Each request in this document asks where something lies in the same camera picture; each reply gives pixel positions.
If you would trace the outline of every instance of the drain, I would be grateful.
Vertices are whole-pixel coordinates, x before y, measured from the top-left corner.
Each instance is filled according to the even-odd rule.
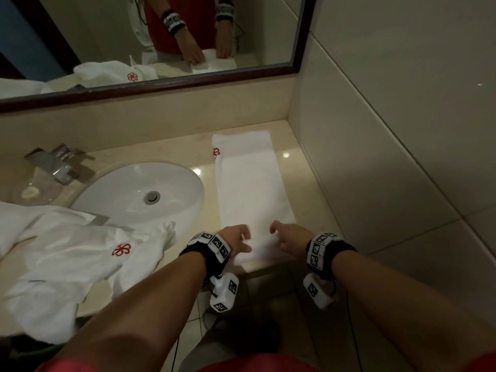
[[[158,193],[156,190],[149,192],[146,194],[144,200],[145,200],[145,204],[147,205],[156,204],[158,200],[160,200],[160,193]]]

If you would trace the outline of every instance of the mirror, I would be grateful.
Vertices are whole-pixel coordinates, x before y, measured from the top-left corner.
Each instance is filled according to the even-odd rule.
[[[315,3],[0,1],[0,112],[298,72]]]

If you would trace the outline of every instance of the red shirt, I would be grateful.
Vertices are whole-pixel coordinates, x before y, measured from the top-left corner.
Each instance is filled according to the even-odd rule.
[[[180,15],[201,49],[215,48],[215,0],[168,0],[171,8]],[[143,0],[148,33],[159,52],[181,55],[176,39],[147,0]]]
[[[496,352],[475,359],[463,372],[494,372],[496,370]],[[36,372],[98,372],[93,367],[78,360],[52,359]],[[234,358],[225,362],[212,364],[201,372],[317,372],[308,364],[283,354],[256,354],[247,358]]]

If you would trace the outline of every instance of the hand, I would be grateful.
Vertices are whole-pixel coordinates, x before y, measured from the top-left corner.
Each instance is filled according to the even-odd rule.
[[[217,58],[231,57],[233,51],[233,29],[230,21],[219,21],[217,25],[217,34],[215,36],[215,48],[217,49]]]
[[[179,49],[183,53],[184,60],[192,65],[205,62],[205,55],[196,43],[195,38],[186,27],[179,30],[175,36]]]
[[[234,257],[240,252],[251,252],[251,246],[243,243],[243,237],[245,237],[245,239],[249,239],[251,237],[250,230],[247,225],[229,226],[221,229],[218,234],[221,238],[226,240],[227,244],[229,244],[229,247],[231,248],[229,257]]]
[[[315,237],[315,234],[305,227],[279,221],[274,221],[270,225],[270,233],[273,234],[276,231],[279,232],[281,249],[299,258],[306,256],[307,244]]]

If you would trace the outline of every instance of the person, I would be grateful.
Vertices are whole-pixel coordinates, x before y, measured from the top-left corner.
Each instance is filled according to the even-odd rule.
[[[233,51],[233,0],[143,0],[148,33],[159,62],[205,62],[203,49],[218,58]]]
[[[304,227],[274,221],[270,233],[275,232],[280,247],[291,255],[306,258],[314,252],[309,246],[316,236]],[[203,235],[207,234],[195,236],[177,259],[106,306],[39,372],[159,371],[203,282],[225,266],[214,266],[219,256],[214,250],[208,254],[210,243],[199,241]],[[226,227],[215,237],[228,245],[229,256],[251,251],[243,241],[250,238],[246,225]],[[494,330],[439,292],[357,253],[343,241],[328,244],[323,258],[324,270],[331,269],[326,274],[344,285],[416,371],[496,370]],[[214,349],[203,353],[204,360],[196,354],[196,369],[181,365],[180,372],[315,371],[281,354],[226,357],[228,348],[225,345],[217,359]]]

